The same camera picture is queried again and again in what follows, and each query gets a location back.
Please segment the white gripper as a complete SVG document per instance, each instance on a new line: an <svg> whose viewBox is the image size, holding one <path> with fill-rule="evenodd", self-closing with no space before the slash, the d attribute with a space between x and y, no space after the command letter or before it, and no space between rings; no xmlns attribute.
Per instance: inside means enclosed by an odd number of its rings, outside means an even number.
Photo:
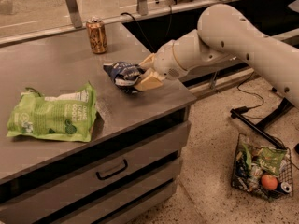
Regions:
<svg viewBox="0 0 299 224"><path fill-rule="evenodd" d="M179 78L178 64L173 55L173 45L174 41L170 40L162 45L155 54L151 53L151 55L139 64L145 70L154 67L159 74L157 72L150 72L147 76L141 78L135 84L135 88L138 91L148 91L161 87L164 77L169 80Z"/></svg>

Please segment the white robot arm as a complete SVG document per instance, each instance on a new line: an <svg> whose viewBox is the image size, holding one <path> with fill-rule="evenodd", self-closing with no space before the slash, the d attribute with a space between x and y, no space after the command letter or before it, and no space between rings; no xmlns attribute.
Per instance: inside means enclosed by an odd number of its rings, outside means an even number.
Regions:
<svg viewBox="0 0 299 224"><path fill-rule="evenodd" d="M299 49L265 35L237 9L217 4L205 9L197 28L162 45L140 66L145 73L134 87L156 89L164 79L186 76L197 67L207 68L237 58L299 107Z"/></svg>

